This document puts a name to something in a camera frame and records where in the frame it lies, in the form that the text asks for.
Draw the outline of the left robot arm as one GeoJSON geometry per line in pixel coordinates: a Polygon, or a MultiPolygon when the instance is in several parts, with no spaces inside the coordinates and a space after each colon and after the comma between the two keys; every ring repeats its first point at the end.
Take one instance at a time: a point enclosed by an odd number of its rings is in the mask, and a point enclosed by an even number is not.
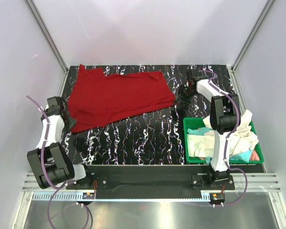
{"type": "Polygon", "coordinates": [[[61,145],[63,132],[70,131],[76,124],[68,111],[67,102],[58,96],[47,99],[42,108],[33,98],[27,96],[41,112],[42,134],[34,150],[27,153],[27,160],[40,188],[52,187],[63,182],[88,189],[93,177],[85,165],[74,165],[61,145]]]}

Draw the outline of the red t shirt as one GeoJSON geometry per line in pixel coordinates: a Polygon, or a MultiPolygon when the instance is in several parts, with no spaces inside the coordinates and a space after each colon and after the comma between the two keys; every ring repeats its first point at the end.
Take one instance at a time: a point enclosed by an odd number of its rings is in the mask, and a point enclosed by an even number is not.
{"type": "Polygon", "coordinates": [[[68,100],[76,120],[72,133],[104,127],[127,117],[170,107],[175,95],[161,71],[105,75],[80,65],[68,100]]]}

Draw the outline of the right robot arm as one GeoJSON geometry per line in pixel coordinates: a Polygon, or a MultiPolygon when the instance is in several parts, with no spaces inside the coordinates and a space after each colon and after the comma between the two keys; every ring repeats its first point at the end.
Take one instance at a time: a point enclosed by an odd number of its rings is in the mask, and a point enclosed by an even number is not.
{"type": "Polygon", "coordinates": [[[185,109],[194,95],[203,95],[210,103],[210,124],[214,130],[214,153],[206,175],[193,176],[193,188],[234,189],[232,170],[229,165],[228,151],[230,150],[230,135],[240,125],[239,98],[237,94],[228,94],[212,83],[212,79],[203,75],[211,73],[214,78],[217,74],[212,71],[191,69],[188,70],[187,81],[183,84],[176,98],[177,108],[185,109]]]}

